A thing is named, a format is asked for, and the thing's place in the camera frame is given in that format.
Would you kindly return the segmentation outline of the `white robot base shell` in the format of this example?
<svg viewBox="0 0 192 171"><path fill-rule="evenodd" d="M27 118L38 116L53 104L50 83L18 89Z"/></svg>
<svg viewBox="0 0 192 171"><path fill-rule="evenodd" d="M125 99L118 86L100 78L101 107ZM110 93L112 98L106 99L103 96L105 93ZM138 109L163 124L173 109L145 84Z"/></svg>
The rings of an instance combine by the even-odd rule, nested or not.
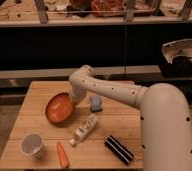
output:
<svg viewBox="0 0 192 171"><path fill-rule="evenodd" d="M169 64L178 56L192 58L192 38L168 42L162 45L161 52Z"/></svg>

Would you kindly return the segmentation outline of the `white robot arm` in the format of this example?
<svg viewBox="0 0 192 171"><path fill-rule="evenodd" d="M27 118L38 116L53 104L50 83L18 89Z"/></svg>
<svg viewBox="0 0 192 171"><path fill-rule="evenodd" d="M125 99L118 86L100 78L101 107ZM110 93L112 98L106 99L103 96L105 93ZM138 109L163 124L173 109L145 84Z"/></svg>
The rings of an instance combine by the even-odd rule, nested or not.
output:
<svg viewBox="0 0 192 171"><path fill-rule="evenodd" d="M88 91L140 111L144 171L192 171L192 121L184 94L175 86L150 87L96 79L84 65L69 77L70 99L78 104Z"/></svg>

